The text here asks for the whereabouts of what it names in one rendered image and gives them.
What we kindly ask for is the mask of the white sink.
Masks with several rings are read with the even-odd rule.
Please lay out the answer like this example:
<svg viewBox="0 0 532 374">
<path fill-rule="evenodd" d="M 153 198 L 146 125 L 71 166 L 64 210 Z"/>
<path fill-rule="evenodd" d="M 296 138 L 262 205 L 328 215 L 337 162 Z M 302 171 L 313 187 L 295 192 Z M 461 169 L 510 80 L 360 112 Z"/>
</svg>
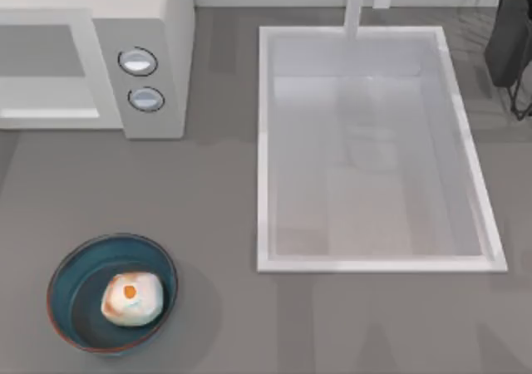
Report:
<svg viewBox="0 0 532 374">
<path fill-rule="evenodd" d="M 439 26 L 261 27 L 261 273 L 504 273 Z"/>
</svg>

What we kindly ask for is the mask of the small microwave knob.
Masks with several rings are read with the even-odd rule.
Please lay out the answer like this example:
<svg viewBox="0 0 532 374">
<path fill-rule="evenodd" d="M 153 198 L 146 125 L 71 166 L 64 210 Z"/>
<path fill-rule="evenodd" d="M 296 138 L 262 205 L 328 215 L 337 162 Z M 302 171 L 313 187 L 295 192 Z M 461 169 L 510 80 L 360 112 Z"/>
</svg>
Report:
<svg viewBox="0 0 532 374">
<path fill-rule="evenodd" d="M 153 87 L 141 87 L 128 93 L 129 104 L 141 112 L 157 112 L 165 104 L 164 95 Z"/>
</svg>

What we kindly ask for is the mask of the pale microwave oven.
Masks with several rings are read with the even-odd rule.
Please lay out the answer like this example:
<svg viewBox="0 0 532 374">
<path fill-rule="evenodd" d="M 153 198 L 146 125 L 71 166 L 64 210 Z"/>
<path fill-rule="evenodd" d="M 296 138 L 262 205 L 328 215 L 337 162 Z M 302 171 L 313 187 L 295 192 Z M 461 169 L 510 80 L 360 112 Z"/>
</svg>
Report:
<svg viewBox="0 0 532 374">
<path fill-rule="evenodd" d="M 194 0 L 0 0 L 0 8 L 86 9 L 96 27 L 125 137 L 176 140 L 185 132 L 195 39 Z M 152 52 L 157 70 L 131 76 L 118 54 L 134 47 Z M 157 112 L 141 112 L 128 102 L 129 91 L 153 87 L 165 97 Z"/>
</svg>

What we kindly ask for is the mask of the large microwave knob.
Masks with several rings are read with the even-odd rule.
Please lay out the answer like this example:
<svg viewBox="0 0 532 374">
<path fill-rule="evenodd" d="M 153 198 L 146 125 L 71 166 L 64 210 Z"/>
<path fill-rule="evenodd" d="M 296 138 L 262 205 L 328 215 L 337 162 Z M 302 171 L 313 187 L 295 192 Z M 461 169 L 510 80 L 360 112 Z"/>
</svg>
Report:
<svg viewBox="0 0 532 374">
<path fill-rule="evenodd" d="M 118 54 L 120 68 L 131 76 L 149 76 L 157 70 L 156 56 L 142 47 L 134 47 Z"/>
</svg>

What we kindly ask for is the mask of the white bun with orange spot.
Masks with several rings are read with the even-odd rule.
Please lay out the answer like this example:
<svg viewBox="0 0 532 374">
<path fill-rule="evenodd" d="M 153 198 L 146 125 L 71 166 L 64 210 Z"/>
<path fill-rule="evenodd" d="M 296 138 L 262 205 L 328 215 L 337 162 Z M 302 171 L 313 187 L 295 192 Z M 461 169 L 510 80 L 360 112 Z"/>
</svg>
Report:
<svg viewBox="0 0 532 374">
<path fill-rule="evenodd" d="M 164 289 L 159 277 L 148 272 L 118 273 L 107 284 L 101 313 L 121 327 L 142 327 L 163 312 Z"/>
</svg>

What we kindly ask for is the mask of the tall white tap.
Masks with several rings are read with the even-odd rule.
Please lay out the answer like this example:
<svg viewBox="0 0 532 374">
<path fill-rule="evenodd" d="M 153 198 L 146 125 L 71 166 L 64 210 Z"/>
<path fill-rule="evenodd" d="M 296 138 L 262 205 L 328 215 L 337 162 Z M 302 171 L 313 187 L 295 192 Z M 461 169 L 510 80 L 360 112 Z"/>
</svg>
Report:
<svg viewBox="0 0 532 374">
<path fill-rule="evenodd" d="M 346 0 L 343 30 L 346 38 L 354 39 L 360 23 L 364 0 Z"/>
</svg>

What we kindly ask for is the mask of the dark blue bowl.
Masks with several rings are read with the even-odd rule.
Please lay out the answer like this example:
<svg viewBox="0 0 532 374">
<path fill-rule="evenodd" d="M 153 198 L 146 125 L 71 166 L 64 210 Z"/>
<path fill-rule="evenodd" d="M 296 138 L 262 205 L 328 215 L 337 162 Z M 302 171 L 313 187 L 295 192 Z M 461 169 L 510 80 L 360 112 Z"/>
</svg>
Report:
<svg viewBox="0 0 532 374">
<path fill-rule="evenodd" d="M 147 272 L 162 285 L 162 312 L 140 327 L 106 319 L 101 302 L 107 284 L 123 273 Z M 132 353 L 155 339 L 179 293 L 175 262 L 157 242 L 137 234 L 104 234 L 68 253 L 47 286 L 47 316 L 57 335 L 74 348 L 103 357 Z"/>
</svg>

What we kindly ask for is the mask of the microwave door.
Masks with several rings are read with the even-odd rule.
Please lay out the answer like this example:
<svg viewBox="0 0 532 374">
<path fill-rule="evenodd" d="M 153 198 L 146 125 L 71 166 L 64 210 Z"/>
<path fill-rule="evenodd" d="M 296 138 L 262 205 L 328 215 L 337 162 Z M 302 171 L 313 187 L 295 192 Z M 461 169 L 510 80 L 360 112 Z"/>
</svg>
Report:
<svg viewBox="0 0 532 374">
<path fill-rule="evenodd" d="M 120 130 L 86 9 L 0 8 L 0 130 Z"/>
</svg>

